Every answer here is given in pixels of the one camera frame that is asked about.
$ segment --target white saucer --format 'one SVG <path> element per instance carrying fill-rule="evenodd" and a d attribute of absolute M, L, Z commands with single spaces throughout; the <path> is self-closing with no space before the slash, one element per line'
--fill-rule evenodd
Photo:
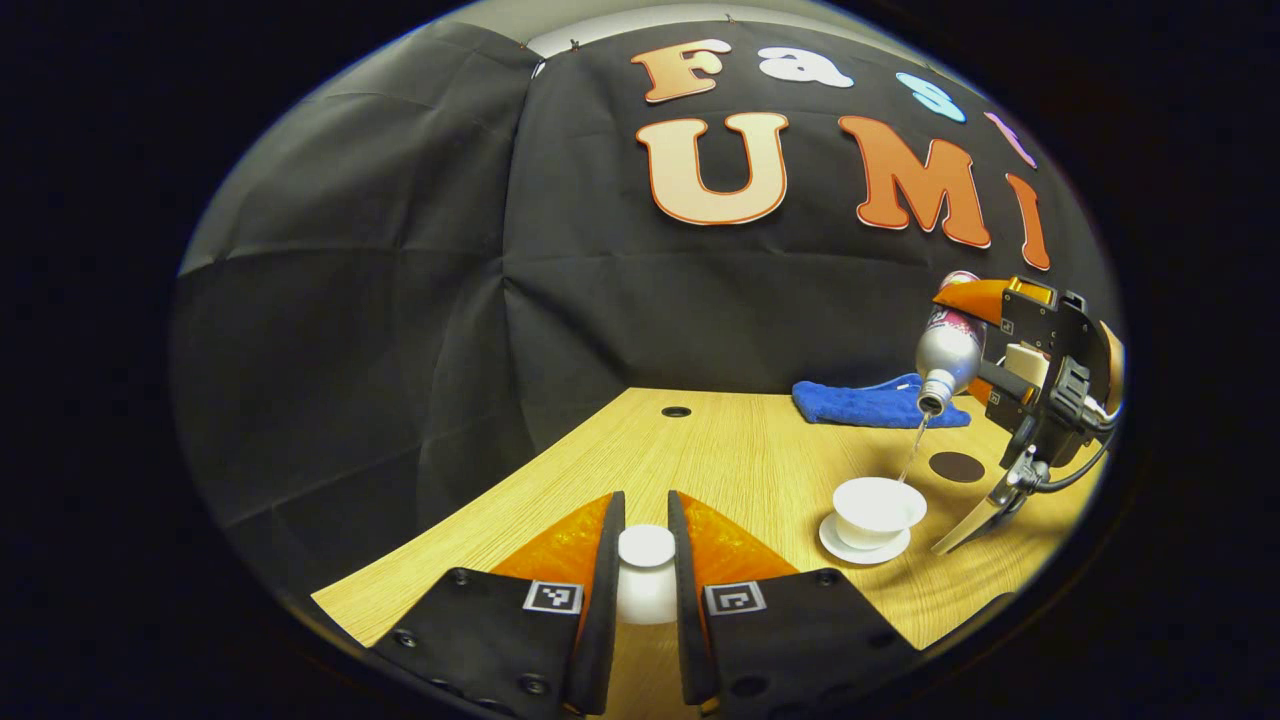
<path fill-rule="evenodd" d="M 845 544 L 845 541 L 840 539 L 836 533 L 836 514 L 832 512 L 822 521 L 818 528 L 818 539 L 822 541 L 822 546 L 827 548 L 828 552 L 836 557 L 845 560 L 846 562 L 854 562 L 858 565 L 876 565 L 877 562 L 884 562 L 886 560 L 892 560 L 902 551 L 906 546 L 911 544 L 911 528 L 906 528 L 897 534 L 893 539 L 888 541 L 887 544 L 877 547 L 876 550 L 856 550 Z"/>

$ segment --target blue cloth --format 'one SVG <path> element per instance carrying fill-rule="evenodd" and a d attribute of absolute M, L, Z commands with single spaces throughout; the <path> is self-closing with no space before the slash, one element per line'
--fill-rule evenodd
<path fill-rule="evenodd" d="M 873 387 L 827 387 L 799 382 L 791 388 L 791 400 L 810 423 L 838 423 L 868 428 L 918 428 L 924 414 L 915 406 L 924 380 L 909 373 Z M 963 428 L 969 414 L 947 404 L 941 415 L 929 420 L 931 428 Z"/>

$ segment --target silver bottle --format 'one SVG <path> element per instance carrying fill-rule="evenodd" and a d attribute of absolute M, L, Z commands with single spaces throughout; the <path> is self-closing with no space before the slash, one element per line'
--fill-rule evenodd
<path fill-rule="evenodd" d="M 972 273 L 956 270 L 943 278 L 938 288 L 975 279 L 978 277 Z M 915 346 L 915 372 L 924 379 L 915 400 L 920 413 L 941 414 L 954 395 L 969 387 L 978 377 L 986 342 L 986 323 L 950 307 L 933 306 L 920 343 Z"/>

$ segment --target bolt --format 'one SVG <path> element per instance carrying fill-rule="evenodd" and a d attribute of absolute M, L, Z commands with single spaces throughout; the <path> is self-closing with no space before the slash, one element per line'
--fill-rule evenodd
<path fill-rule="evenodd" d="M 526 673 L 520 676 L 520 689 L 529 694 L 547 694 L 548 684 L 547 679 L 541 675 L 534 675 L 532 673 Z"/>
<path fill-rule="evenodd" d="M 417 647 L 417 637 L 408 630 L 397 629 L 394 630 L 393 635 L 396 637 L 396 642 L 401 643 L 404 647 Z"/>

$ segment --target table surface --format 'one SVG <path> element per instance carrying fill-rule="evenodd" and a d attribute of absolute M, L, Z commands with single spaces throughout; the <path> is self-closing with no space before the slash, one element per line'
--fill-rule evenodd
<path fill-rule="evenodd" d="M 832 556 L 818 541 L 818 525 L 840 483 L 896 478 L 914 429 L 809 424 L 787 395 L 631 388 L 489 492 L 312 597 L 371 646 L 449 568 L 488 571 L 556 520 L 613 491 L 626 493 L 627 525 L 666 527 L 667 491 L 677 489 L 800 571 L 844 571 L 904 638 L 924 648 L 1037 573 L 1070 533 L 1106 465 L 1100 461 L 1065 491 L 1029 498 L 1005 528 L 936 556 L 929 547 L 1002 475 L 998 460 L 1010 439 L 975 398 L 960 396 L 955 405 L 973 421 L 925 430 L 906 482 L 924 495 L 928 512 L 906 551 L 881 565 Z M 662 415 L 668 406 L 692 414 Z M 1053 477 L 1083 465 L 1097 447 L 1082 448 Z M 975 457 L 986 474 L 973 483 L 943 479 L 928 462 L 942 451 Z M 676 647 L 673 624 L 620 624 L 605 717 L 696 717 L 696 707 L 681 701 Z"/>

